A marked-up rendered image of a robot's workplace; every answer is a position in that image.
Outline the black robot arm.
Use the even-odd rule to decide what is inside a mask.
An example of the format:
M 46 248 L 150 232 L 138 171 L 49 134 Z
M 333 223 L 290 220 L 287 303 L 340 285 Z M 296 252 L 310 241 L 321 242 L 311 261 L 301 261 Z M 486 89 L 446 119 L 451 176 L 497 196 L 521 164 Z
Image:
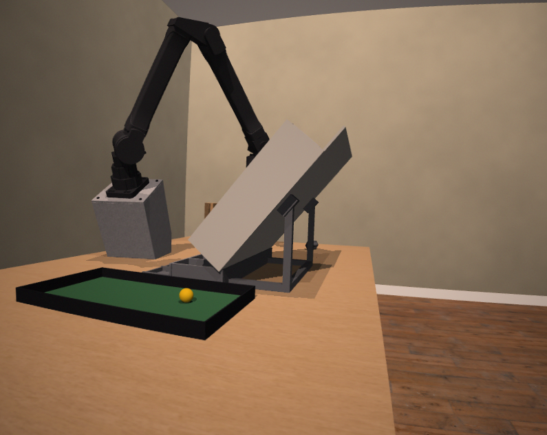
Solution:
M 248 151 L 251 152 L 250 156 L 246 156 L 246 167 L 270 140 L 231 65 L 218 28 L 207 22 L 182 17 L 170 19 L 167 26 L 169 28 L 165 38 L 127 118 L 125 128 L 113 137 L 113 186 L 106 190 L 108 198 L 134 198 L 149 184 L 149 178 L 141 176 L 136 163 L 146 154 L 142 142 L 176 65 L 190 40 L 197 44 L 210 65 L 242 127 Z

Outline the grey slanted panel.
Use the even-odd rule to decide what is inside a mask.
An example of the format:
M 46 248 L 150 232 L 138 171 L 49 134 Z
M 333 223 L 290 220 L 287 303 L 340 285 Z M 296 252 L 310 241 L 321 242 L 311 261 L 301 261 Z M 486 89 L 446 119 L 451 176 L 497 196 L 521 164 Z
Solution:
M 284 234 L 277 209 L 287 197 L 300 200 L 295 221 L 351 157 L 346 126 L 322 149 L 286 119 L 188 239 L 201 254 L 143 273 L 215 282 L 247 276 L 268 263 Z

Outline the orange-yellow ball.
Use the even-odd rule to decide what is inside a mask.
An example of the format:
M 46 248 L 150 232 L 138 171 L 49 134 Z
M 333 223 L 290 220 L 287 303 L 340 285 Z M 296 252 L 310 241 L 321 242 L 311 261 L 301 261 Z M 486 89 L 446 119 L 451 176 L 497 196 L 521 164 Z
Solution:
M 193 299 L 193 291 L 189 288 L 184 288 L 180 291 L 179 297 L 183 302 L 190 302 Z

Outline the green tray with black rim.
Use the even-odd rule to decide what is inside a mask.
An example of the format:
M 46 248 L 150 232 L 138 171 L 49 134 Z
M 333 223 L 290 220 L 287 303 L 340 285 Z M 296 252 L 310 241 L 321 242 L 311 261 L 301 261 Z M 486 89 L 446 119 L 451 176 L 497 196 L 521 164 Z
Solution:
M 16 287 L 17 302 L 201 340 L 254 299 L 251 285 L 103 267 Z

